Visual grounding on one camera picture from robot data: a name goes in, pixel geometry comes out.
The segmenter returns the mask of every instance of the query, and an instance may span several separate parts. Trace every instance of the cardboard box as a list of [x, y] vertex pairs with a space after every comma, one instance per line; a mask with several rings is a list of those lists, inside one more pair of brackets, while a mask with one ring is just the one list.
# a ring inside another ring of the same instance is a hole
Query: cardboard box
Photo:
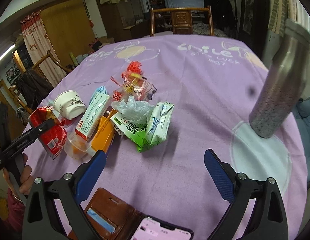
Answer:
[[95, 93], [93, 100], [75, 128], [77, 135], [88, 141], [88, 138], [94, 133], [100, 118], [106, 112], [110, 102], [109, 99], [109, 95], [99, 92]]

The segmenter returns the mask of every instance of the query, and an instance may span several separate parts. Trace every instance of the brown leather wallet case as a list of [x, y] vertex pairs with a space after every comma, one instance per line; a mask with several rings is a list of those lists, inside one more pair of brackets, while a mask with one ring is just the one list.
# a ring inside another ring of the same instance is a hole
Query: brown leather wallet case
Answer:
[[[142, 219], [146, 217], [145, 214], [137, 211], [104, 188], [99, 188], [96, 191], [85, 208], [85, 214], [101, 239], [104, 240], [130, 239]], [[77, 240], [73, 231], [69, 233], [68, 237]]]

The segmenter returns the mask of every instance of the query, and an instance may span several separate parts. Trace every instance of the paper cup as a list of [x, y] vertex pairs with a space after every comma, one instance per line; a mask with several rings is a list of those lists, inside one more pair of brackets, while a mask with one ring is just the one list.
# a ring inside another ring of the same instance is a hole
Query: paper cup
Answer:
[[85, 104], [74, 90], [58, 95], [54, 102], [54, 108], [68, 120], [72, 120], [86, 111]]

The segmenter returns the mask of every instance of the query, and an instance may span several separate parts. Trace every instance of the black clip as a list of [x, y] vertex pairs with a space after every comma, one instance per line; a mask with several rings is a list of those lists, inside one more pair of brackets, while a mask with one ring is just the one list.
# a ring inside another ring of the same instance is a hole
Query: black clip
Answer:
[[230, 205], [207, 240], [232, 240], [242, 221], [248, 201], [256, 199], [250, 220], [241, 240], [287, 240], [284, 203], [274, 178], [252, 180], [223, 163], [212, 149], [204, 155], [205, 166], [220, 195]]

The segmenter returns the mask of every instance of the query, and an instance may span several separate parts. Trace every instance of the fluorescent light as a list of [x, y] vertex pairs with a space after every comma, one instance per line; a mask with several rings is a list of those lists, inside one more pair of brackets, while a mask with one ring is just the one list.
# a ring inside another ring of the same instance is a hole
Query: fluorescent light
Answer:
[[2, 55], [0, 56], [0, 61], [8, 54], [13, 48], [15, 48], [15, 46], [16, 46], [16, 44], [12, 45], [9, 49], [7, 49], [7, 50], [4, 52], [4, 54], [2, 54]]

